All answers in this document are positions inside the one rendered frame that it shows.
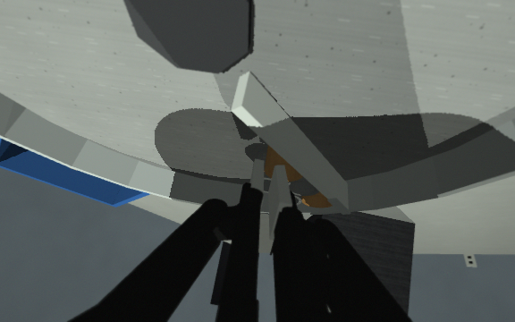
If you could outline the blue plastic crate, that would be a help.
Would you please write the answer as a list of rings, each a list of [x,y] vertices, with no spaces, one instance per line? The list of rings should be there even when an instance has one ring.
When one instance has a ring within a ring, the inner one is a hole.
[[[113,207],[150,195],[71,169],[3,139],[0,167]]]

